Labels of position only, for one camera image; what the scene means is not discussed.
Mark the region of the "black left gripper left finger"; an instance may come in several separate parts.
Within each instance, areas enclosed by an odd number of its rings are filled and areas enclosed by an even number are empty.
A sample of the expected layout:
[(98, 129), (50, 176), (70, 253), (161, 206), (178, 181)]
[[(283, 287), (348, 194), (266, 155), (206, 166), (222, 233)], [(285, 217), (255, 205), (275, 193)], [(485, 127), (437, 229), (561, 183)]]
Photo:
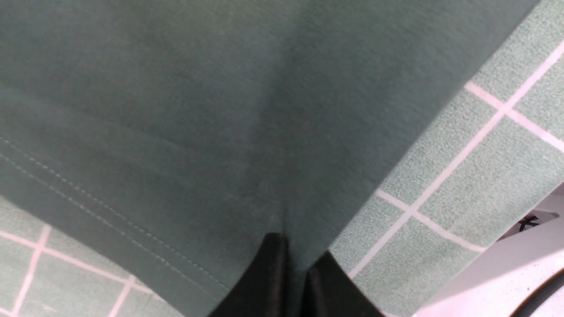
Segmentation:
[(287, 241), (280, 233), (266, 234), (241, 279), (210, 316), (282, 317), (287, 254)]

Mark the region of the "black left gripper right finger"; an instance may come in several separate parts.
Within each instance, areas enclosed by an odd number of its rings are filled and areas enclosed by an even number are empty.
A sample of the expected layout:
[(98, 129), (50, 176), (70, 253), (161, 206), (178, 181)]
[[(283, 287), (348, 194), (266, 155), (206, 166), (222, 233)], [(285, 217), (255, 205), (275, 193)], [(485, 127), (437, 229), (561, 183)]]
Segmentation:
[(326, 251), (308, 270), (303, 317), (383, 317)]

